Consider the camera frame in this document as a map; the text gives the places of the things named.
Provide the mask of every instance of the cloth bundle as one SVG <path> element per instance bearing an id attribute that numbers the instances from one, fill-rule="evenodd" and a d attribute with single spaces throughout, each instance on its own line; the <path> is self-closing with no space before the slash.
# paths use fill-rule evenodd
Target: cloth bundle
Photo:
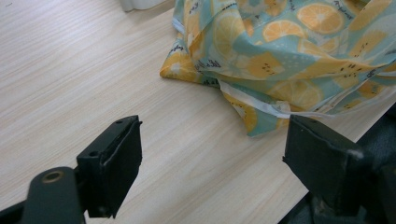
<path id="1" fill-rule="evenodd" d="M 395 1 L 176 0 L 173 24 L 161 76 L 219 87 L 250 136 L 395 97 Z"/>

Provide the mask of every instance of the screw hole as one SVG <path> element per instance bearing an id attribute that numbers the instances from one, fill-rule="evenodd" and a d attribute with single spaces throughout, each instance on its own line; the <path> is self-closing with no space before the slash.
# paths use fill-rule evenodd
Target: screw hole
<path id="1" fill-rule="evenodd" d="M 90 157 L 95 157 L 95 156 L 97 156 L 97 155 L 99 155 L 99 152 L 98 152 L 98 151 L 92 151 L 92 152 L 90 152 Z"/>
<path id="2" fill-rule="evenodd" d="M 53 183 L 53 182 L 60 180 L 63 175 L 64 175 L 64 172 L 62 172 L 62 171 L 53 171 L 51 173 L 44 175 L 42 182 L 45 184 Z"/>

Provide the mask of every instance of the light wood grain surface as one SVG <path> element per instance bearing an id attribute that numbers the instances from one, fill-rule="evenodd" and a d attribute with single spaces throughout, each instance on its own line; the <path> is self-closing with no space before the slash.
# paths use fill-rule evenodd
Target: light wood grain surface
<path id="1" fill-rule="evenodd" d="M 0 1 L 0 210 L 131 115 L 144 122 L 139 176 L 117 219 L 89 223 L 277 223 L 304 196 L 281 161 L 286 128 L 249 138 L 219 90 L 159 77 L 173 4 Z M 324 122 L 356 141 L 394 99 Z"/>

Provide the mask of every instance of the white object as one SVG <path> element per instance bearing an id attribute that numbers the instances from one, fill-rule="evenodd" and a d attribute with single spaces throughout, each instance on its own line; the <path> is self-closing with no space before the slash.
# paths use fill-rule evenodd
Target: white object
<path id="1" fill-rule="evenodd" d="M 148 9 L 159 5 L 165 0 L 120 0 L 122 9 L 124 11 L 131 11 L 132 9 Z"/>

